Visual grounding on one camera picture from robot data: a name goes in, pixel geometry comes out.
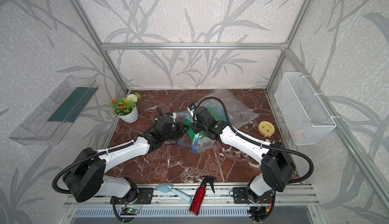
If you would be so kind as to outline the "green tank top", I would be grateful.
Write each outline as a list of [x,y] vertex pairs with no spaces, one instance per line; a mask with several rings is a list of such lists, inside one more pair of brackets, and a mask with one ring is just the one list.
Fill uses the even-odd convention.
[[[222,109],[221,111],[220,110],[212,110],[212,109],[210,109],[210,108],[207,108],[208,110],[209,110],[209,112],[211,113],[211,115],[216,119],[216,120],[224,120],[224,121],[226,121],[226,122],[228,122],[227,121],[227,118],[226,118],[226,115],[225,115],[225,111]],[[191,120],[187,120],[187,121],[183,121],[183,124],[184,125],[188,125],[188,131],[189,132],[192,132],[193,133],[193,135],[197,135],[197,134],[195,134],[193,131],[192,131],[192,129],[191,129],[191,127],[190,127],[190,124],[193,122],[193,119],[191,119]]]

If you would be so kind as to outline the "clear vacuum bag blue zip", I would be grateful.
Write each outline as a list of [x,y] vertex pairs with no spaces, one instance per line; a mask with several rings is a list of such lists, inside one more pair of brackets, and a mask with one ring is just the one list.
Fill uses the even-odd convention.
[[[229,90],[215,90],[207,96],[217,97],[223,101],[229,114],[229,119],[236,129],[241,128],[259,117],[257,113],[240,101]],[[209,99],[201,105],[209,110],[215,120],[226,120],[224,110],[219,101]],[[179,146],[190,148],[193,153],[201,153],[207,149],[211,149],[215,142],[215,140],[206,137],[204,132],[195,134],[192,129],[189,129],[179,140],[174,141]]]

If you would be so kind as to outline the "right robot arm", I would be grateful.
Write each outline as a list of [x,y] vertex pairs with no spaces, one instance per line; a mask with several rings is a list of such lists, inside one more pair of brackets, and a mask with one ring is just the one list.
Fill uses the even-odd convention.
[[251,202],[259,202],[269,191],[284,191],[295,171],[295,165],[281,142],[271,144],[242,133],[224,120],[217,121],[204,106],[195,108],[192,105],[188,111],[192,116],[191,129],[195,133],[203,132],[212,140],[244,152],[260,164],[261,174],[246,186]]

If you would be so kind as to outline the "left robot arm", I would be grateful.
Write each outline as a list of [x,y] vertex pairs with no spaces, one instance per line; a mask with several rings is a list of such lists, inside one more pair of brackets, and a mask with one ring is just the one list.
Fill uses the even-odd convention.
[[128,160],[157,150],[166,141],[179,140],[189,128],[178,121],[174,113],[164,115],[149,131],[130,142],[99,151],[82,150],[62,179],[77,202],[101,196],[133,202],[140,195],[136,184],[128,178],[107,176],[106,173]]

